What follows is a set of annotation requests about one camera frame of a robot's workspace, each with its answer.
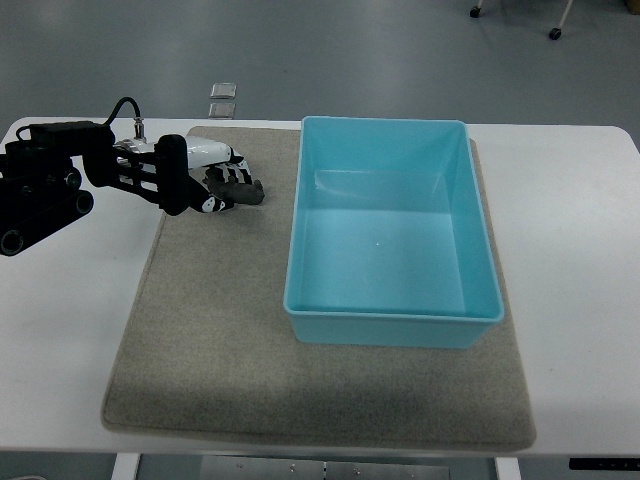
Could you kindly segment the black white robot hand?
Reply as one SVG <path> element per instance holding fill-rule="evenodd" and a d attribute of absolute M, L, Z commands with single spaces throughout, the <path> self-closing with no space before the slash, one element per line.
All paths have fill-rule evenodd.
<path fill-rule="evenodd" d="M 160 206 L 170 215 L 190 208 L 217 213 L 265 198 L 247 160 L 230 145 L 202 137 L 166 135 L 146 147 L 155 161 Z"/>

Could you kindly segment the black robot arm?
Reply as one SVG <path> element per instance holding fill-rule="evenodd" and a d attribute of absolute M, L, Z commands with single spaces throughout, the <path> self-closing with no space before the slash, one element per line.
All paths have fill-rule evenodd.
<path fill-rule="evenodd" d="M 103 122 L 68 121 L 29 124 L 1 154 L 1 254 L 15 256 L 91 212 L 87 179 L 138 195 L 163 207 L 166 201 L 154 153 L 118 146 L 111 125 L 123 105 L 133 107 L 134 133 L 143 140 L 141 110 L 131 97 L 117 101 Z"/>

